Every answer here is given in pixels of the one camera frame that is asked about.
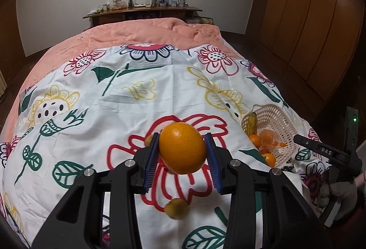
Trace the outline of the grey gloved right hand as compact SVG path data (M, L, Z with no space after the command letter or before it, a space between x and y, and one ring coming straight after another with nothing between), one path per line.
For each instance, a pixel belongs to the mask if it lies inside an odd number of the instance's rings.
M322 213L329 204L329 195L335 196L341 202L339 211L335 216L335 220L339 220L355 208L357 203L357 185L355 182L337 182L330 185L323 183L317 199L317 212Z

